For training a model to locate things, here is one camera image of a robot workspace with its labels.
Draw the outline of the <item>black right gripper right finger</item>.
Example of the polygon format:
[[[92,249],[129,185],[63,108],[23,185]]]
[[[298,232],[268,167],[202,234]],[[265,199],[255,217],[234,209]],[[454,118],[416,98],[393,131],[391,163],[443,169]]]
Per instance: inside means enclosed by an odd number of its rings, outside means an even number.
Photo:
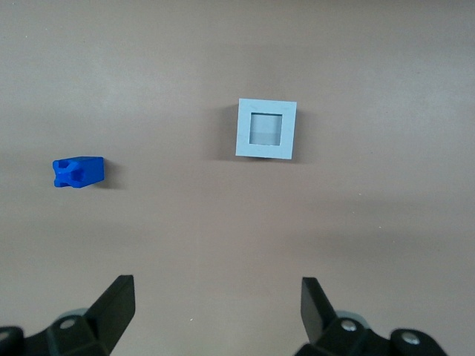
[[[428,334],[395,329],[389,338],[376,334],[354,314],[338,314],[314,277],[301,281],[301,319],[309,342],[297,355],[445,355]]]

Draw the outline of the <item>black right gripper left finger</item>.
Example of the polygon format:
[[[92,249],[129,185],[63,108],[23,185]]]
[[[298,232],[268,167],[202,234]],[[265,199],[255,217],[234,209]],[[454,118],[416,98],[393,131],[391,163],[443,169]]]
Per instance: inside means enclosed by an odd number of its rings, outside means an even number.
[[[134,277],[120,275],[82,315],[59,318],[25,337],[1,327],[2,355],[110,355],[135,314]]]

